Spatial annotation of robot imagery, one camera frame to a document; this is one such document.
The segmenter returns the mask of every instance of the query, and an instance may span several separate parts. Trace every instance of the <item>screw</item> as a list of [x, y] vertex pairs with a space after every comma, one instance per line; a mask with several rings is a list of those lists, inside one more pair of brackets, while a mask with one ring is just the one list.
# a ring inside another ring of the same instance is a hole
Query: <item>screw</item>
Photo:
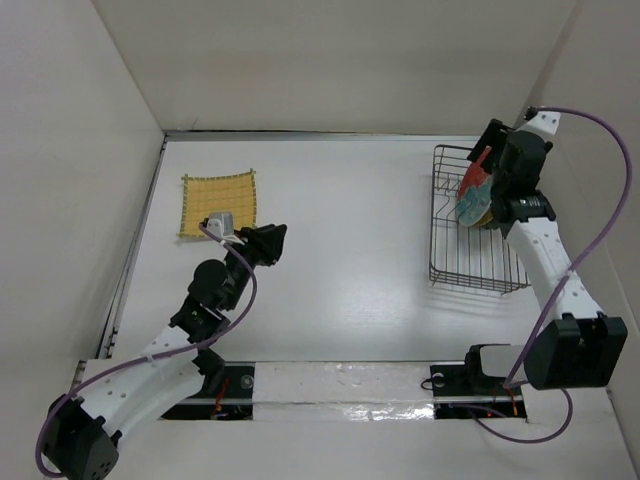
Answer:
[[251, 375], [243, 375], [240, 379], [240, 386], [245, 390], [253, 387], [253, 377]]

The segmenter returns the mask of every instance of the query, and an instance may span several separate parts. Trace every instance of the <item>dish rack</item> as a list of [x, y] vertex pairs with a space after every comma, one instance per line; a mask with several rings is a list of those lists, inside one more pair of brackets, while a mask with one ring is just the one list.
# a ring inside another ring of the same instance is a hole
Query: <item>dish rack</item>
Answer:
[[438, 145], [434, 150], [429, 279], [500, 293], [527, 287], [527, 274], [499, 230], [458, 223], [458, 189], [470, 151], [453, 145]]

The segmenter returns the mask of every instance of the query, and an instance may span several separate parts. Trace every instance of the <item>metal frame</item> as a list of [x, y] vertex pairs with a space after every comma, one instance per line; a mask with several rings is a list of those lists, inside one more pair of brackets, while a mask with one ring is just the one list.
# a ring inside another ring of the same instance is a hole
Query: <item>metal frame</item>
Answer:
[[438, 145], [434, 150], [429, 279], [500, 293], [525, 288], [529, 286], [527, 274], [499, 231], [458, 223], [455, 207], [470, 151], [452, 145]]

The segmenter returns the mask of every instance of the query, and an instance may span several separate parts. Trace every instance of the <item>yellow towel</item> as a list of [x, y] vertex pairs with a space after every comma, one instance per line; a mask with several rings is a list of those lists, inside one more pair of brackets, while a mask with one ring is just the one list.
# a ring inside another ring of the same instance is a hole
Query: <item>yellow towel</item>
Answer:
[[229, 177], [190, 177], [185, 175], [182, 222], [179, 237], [204, 237], [199, 229], [212, 212], [231, 212], [233, 228], [256, 226], [255, 172]]

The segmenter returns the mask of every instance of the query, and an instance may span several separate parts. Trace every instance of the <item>purple cable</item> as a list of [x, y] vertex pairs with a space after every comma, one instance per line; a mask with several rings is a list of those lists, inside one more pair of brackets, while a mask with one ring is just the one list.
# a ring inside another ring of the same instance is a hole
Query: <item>purple cable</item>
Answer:
[[622, 212], [622, 209], [625, 203], [627, 203], [627, 198], [629, 197], [629, 191], [631, 190], [631, 181], [633, 180], [633, 166], [631, 163], [631, 154], [629, 153], [629, 149], [627, 148], [627, 145], [624, 143], [624, 140], [622, 139], [620, 134], [605, 120], [601, 119], [596, 115], [582, 112], [580, 110], [575, 110], [573, 108], [540, 107], [537, 110], [539, 112], [557, 112], [557, 113], [567, 113], [569, 115], [576, 115], [578, 117], [587, 118], [593, 122], [596, 122], [600, 126], [602, 126], [605, 130], [607, 130], [613, 136], [616, 142], [618, 142], [618, 146], [622, 151], [622, 156], [624, 158], [624, 164], [626, 167], [626, 179], [624, 182], [624, 189], [622, 190], [622, 195], [620, 195], [620, 200], [618, 201], [618, 205], [616, 206], [615, 210], [611, 214], [611, 218], [606, 223], [606, 225], [602, 228], [598, 236], [594, 238], [593, 241], [587, 246], [587, 248], [585, 248], [584, 251], [580, 255], [578, 255], [576, 259], [571, 263], [571, 265], [569, 266], [569, 270], [567, 271], [567, 274], [564, 277], [562, 277], [560, 282], [558, 282], [558, 285], [553, 290], [553, 292], [551, 293], [551, 296], [549, 297], [549, 300], [547, 300], [547, 303], [545, 304], [544, 308], [540, 312], [540, 316], [538, 317], [538, 320], [533, 326], [533, 330], [531, 330], [531, 334], [527, 339], [527, 343], [525, 343], [524, 348], [520, 352], [520, 355], [518, 355], [518, 358], [516, 359], [516, 362], [511, 368], [509, 375], [507, 375], [507, 378], [504, 382], [504, 385], [506, 387], [513, 387], [513, 384], [511, 383], [513, 381], [513, 377], [515, 376], [516, 372], [524, 362], [524, 359], [526, 358], [527, 354], [531, 350], [531, 347], [533, 346], [533, 342], [535, 341], [536, 336], [538, 335], [538, 332], [542, 328], [542, 325], [544, 324], [545, 319], [549, 315], [551, 308], [553, 308], [553, 305], [555, 304], [556, 300], [560, 296], [562, 289], [564, 288], [565, 284], [569, 281], [570, 272], [573, 272], [576, 270], [576, 268], [578, 268], [578, 266], [584, 261], [584, 259], [587, 258], [589, 254], [591, 254], [591, 252], [602, 242], [604, 237], [607, 236], [607, 234], [611, 231], [611, 229], [615, 225], [616, 221], [618, 220], [618, 217], [620, 216], [620, 213]]
[[[249, 298], [249, 303], [247, 303], [247, 306], [242, 311], [242, 313], [240, 313], [240, 315], [238, 315], [238, 318], [236, 318], [236, 320], [231, 325], [229, 325], [226, 329], [224, 329], [220, 333], [214, 335], [211, 338], [208, 338], [207, 340], [203, 340], [200, 343], [194, 343], [194, 344], [191, 344], [191, 345], [185, 345], [184, 347], [179, 347], [179, 348], [174, 348], [174, 349], [171, 349], [171, 350], [167, 350], [165, 352], [155, 353], [155, 354], [151, 355], [151, 359], [153, 359], [153, 360], [161, 360], [163, 358], [169, 358], [169, 357], [172, 357], [174, 355], [178, 355], [180, 353], [188, 352], [190, 350], [196, 350], [196, 349], [202, 350], [202, 349], [205, 349], [205, 348], [209, 348], [220, 337], [222, 337], [223, 335], [226, 335], [231, 330], [236, 328], [238, 326], [238, 324], [247, 316], [247, 314], [249, 313], [249, 310], [253, 306], [253, 302], [255, 302], [256, 295], [258, 293], [258, 280], [256, 279], [255, 273], [253, 272], [253, 269], [251, 268], [251, 265], [249, 265], [249, 263], [244, 259], [244, 257], [242, 255], [240, 255], [236, 251], [235, 248], [233, 248], [231, 245], [229, 245], [227, 243], [222, 243], [222, 239], [221, 238], [213, 235], [212, 233], [210, 233], [207, 229], [205, 229], [202, 226], [200, 226], [200, 230], [205, 235], [207, 235], [209, 238], [215, 240], [220, 245], [222, 245], [225, 249], [227, 249], [227, 251], [229, 253], [231, 253], [234, 257], [236, 257], [240, 261], [240, 263], [242, 263], [242, 265], [247, 269], [247, 271], [249, 272], [249, 275], [251, 277], [251, 281], [253, 283], [253, 289], [251, 291], [251, 297]], [[42, 424], [42, 428], [40, 429], [40, 433], [38, 434], [38, 440], [36, 441], [36, 449], [35, 449], [36, 465], [38, 466], [38, 470], [40, 470], [40, 473], [42, 473], [44, 476], [49, 477], [49, 478], [63, 478], [64, 477], [64, 475], [62, 475], [61, 473], [52, 472], [51, 470], [49, 470], [44, 465], [44, 462], [42, 461], [42, 443], [44, 441], [44, 436], [47, 433], [47, 430], [49, 429], [49, 427], [51, 425], [51, 422], [53, 421], [53, 418], [60, 411], [62, 406], [68, 400], [72, 400], [81, 390], [84, 390], [86, 387], [88, 387], [89, 385], [94, 384], [98, 380], [100, 380], [100, 379], [102, 379], [104, 377], [107, 377], [107, 376], [109, 376], [109, 375], [111, 375], [113, 373], [119, 372], [121, 370], [125, 370], [127, 368], [130, 368], [130, 367], [133, 367], [133, 366], [136, 366], [136, 365], [140, 365], [140, 364], [148, 362], [148, 361], [150, 361], [150, 359], [148, 357], [140, 357], [140, 358], [134, 358], [133, 360], [128, 360], [128, 361], [126, 361], [124, 363], [121, 363], [119, 365], [115, 365], [115, 366], [105, 370], [104, 372], [100, 372], [95, 377], [91, 377], [89, 380], [86, 380], [85, 382], [82, 382], [80, 385], [78, 385], [77, 387], [71, 389], [69, 391], [69, 393], [67, 393], [66, 395], [63, 395], [60, 398], [60, 400], [53, 406], [53, 408], [51, 409], [51, 411], [47, 415], [47, 418], [44, 421], [44, 423]]]
[[507, 435], [504, 435], [500, 432], [496, 432], [493, 428], [491, 427], [487, 427], [486, 424], [482, 423], [478, 417], [476, 417], [473, 413], [473, 410], [482, 410], [484, 412], [489, 412], [493, 415], [496, 415], [498, 417], [502, 417], [502, 418], [508, 418], [505, 414], [499, 412], [498, 410], [494, 410], [493, 408], [488, 408], [488, 407], [482, 407], [480, 405], [473, 405], [473, 404], [467, 404], [467, 403], [456, 403], [455, 405], [458, 407], [465, 407], [469, 409], [469, 413], [471, 414], [471, 416], [473, 417], [473, 419], [476, 421], [476, 423], [478, 425], [480, 425], [482, 428], [484, 428], [487, 432], [495, 435], [498, 438], [501, 438], [503, 440], [507, 440], [508, 442], [513, 442], [513, 443], [522, 443], [525, 445], [533, 445], [536, 443], [544, 443], [544, 442], [548, 442], [550, 440], [553, 440], [554, 438], [558, 438], [560, 435], [562, 435], [564, 433], [564, 431], [569, 427], [569, 424], [571, 423], [571, 419], [573, 418], [573, 400], [571, 400], [571, 396], [569, 395], [569, 392], [567, 392], [564, 389], [560, 389], [560, 391], [564, 394], [564, 396], [567, 399], [567, 418], [564, 420], [564, 422], [562, 423], [562, 425], [560, 426], [560, 428], [558, 430], [556, 430], [555, 432], [553, 432], [551, 435], [547, 435], [546, 437], [542, 437], [542, 438], [533, 438], [533, 439], [524, 439], [524, 438], [513, 438], [513, 437], [509, 437]]

